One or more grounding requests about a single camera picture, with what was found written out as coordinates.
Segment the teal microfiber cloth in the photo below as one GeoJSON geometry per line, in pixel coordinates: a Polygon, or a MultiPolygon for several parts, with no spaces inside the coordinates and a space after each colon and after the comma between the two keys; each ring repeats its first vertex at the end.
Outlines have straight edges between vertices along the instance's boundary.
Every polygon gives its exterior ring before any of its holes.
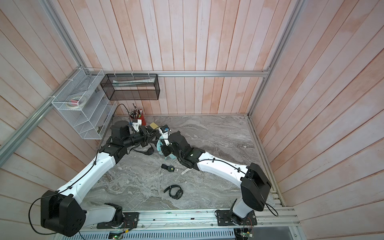
{"type": "Polygon", "coordinates": [[[166,145],[165,140],[159,139],[157,142],[157,150],[160,155],[165,157],[166,159],[176,159],[176,156],[172,152],[172,146],[171,145],[166,145]]]}

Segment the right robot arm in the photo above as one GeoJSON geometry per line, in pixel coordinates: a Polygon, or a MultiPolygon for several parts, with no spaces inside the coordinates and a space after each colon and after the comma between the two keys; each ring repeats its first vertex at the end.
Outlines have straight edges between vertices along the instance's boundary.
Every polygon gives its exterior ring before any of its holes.
{"type": "Polygon", "coordinates": [[[267,203],[272,184],[262,168],[255,163],[239,165],[215,157],[207,151],[191,147],[179,131],[171,133],[159,130],[164,156],[174,155],[188,169],[207,172],[227,180],[240,188],[242,196],[231,207],[232,217],[245,219],[251,211],[271,209],[267,203]]]}

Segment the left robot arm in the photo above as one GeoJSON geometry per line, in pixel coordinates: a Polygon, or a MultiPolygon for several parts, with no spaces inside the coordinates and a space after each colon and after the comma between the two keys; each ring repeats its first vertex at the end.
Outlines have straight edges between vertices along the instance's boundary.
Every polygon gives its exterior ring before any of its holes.
{"type": "Polygon", "coordinates": [[[111,126],[111,136],[93,160],[68,183],[56,191],[47,191],[40,198],[41,226],[67,237],[77,234],[82,227],[107,225],[121,228],[125,216],[121,206],[103,204],[83,209],[81,203],[90,189],[125,155],[137,147],[145,147],[161,136],[159,129],[148,126],[133,127],[127,121],[111,126]]]}

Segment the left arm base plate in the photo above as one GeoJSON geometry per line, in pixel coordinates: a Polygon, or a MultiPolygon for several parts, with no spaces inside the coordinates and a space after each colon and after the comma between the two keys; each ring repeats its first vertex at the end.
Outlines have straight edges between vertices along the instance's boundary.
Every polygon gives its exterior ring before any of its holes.
{"type": "Polygon", "coordinates": [[[114,216],[110,222],[98,223],[97,229],[128,229],[137,227],[139,220],[138,212],[122,212],[114,216]]]}

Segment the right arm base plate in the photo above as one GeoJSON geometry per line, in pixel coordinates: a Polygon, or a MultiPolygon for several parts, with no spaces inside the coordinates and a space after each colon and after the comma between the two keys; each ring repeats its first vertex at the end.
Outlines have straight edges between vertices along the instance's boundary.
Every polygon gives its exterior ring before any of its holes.
{"type": "Polygon", "coordinates": [[[256,226],[255,212],[251,211],[244,218],[235,215],[231,210],[216,210],[215,216],[219,226],[256,226]]]}

